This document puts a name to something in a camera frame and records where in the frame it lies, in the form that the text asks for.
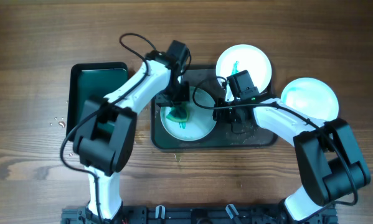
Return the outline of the white plate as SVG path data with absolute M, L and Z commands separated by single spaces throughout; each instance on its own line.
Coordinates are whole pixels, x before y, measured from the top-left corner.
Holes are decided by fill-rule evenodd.
M 194 87 L 190 87 L 190 97 L 192 97 L 194 89 Z M 171 108 L 162 107 L 160 109 L 160 117 L 164 129 L 172 137 L 181 141 L 197 141 L 206 137 L 216 125 L 212 115 L 213 111 L 198 107 L 192 98 L 188 102 L 184 102 L 184 107 L 189 112 L 187 121 L 171 121 L 167 118 Z
M 238 44 L 228 48 L 220 55 L 215 68 L 217 76 L 227 78 L 234 73 L 235 69 L 239 72 L 247 70 L 260 93 L 270 83 L 271 63 L 264 52 L 257 47 Z
M 316 119 L 332 121 L 338 117 L 339 102 L 333 90 L 315 78 L 298 78 L 283 89 L 281 100 L 287 106 Z

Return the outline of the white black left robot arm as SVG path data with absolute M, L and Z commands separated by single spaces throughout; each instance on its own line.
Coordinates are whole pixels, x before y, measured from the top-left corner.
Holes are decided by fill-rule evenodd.
M 143 57 L 139 70 L 119 89 L 85 102 L 81 120 L 68 133 L 73 151 L 90 181 L 85 218 L 93 223 L 120 220 L 120 172 L 135 140 L 137 116 L 158 93 L 171 104 L 188 100 L 188 85 L 179 82 L 191 61 L 188 50 L 158 52 Z

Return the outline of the green yellow sponge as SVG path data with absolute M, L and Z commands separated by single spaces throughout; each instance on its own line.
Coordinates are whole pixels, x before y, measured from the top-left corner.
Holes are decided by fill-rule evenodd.
M 186 105 L 176 105 L 171 107 L 166 119 L 178 123 L 185 123 L 189 119 L 189 110 Z

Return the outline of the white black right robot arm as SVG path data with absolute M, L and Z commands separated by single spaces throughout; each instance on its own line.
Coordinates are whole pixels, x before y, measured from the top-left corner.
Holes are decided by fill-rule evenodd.
M 236 121 L 248 116 L 294 147 L 302 185 L 281 203 L 291 222 L 305 222 L 335 205 L 354 206 L 359 189 L 371 182 L 355 135 L 341 118 L 314 118 L 279 98 L 216 103 L 214 115 Z

